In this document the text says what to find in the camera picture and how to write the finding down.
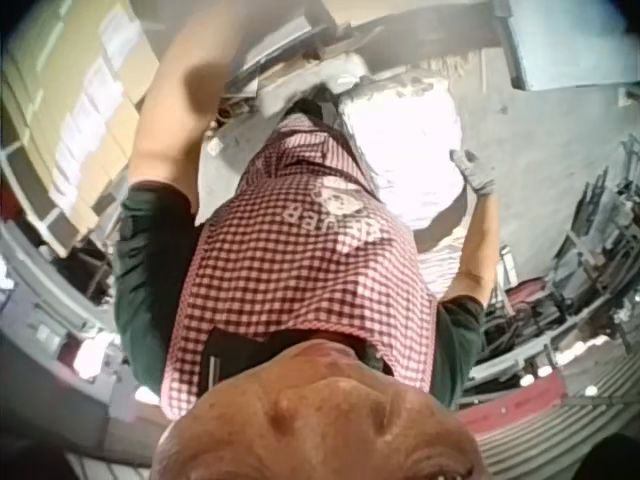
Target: red gingham apron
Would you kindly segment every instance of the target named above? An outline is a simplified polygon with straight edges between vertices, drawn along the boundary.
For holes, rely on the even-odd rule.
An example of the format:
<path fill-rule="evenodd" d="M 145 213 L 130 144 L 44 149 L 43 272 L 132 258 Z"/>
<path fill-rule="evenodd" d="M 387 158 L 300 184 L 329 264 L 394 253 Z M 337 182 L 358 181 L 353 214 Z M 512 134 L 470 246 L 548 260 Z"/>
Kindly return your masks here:
<path fill-rule="evenodd" d="M 429 390 L 436 300 L 411 231 L 376 200 L 350 152 L 331 127 L 288 117 L 205 226 L 167 357 L 167 417 L 197 401 L 215 328 L 256 340 L 279 330 L 353 335 L 399 381 Z"/>

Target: white glove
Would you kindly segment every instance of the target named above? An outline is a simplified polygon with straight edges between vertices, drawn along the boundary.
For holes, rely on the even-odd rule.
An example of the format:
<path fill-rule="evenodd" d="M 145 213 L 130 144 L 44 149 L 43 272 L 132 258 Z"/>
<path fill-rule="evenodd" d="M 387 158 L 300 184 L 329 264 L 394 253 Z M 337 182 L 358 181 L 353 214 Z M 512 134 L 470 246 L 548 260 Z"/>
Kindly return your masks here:
<path fill-rule="evenodd" d="M 486 165 L 469 150 L 452 150 L 451 161 L 458 167 L 467 184 L 477 196 L 491 195 L 495 191 L 496 182 Z"/>

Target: person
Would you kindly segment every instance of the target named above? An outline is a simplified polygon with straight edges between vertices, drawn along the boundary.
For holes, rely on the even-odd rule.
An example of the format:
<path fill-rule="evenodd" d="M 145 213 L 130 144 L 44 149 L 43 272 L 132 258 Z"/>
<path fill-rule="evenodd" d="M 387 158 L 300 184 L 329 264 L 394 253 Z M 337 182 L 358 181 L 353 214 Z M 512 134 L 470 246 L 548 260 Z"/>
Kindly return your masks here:
<path fill-rule="evenodd" d="M 485 478 L 448 410 L 481 350 L 499 258 L 494 182 L 473 155 L 452 155 L 478 199 L 440 301 L 411 231 L 310 100 L 194 226 L 202 137 L 243 32 L 290 3 L 194 16 L 141 112 L 115 315 L 136 378 L 175 420 L 152 478 Z"/>

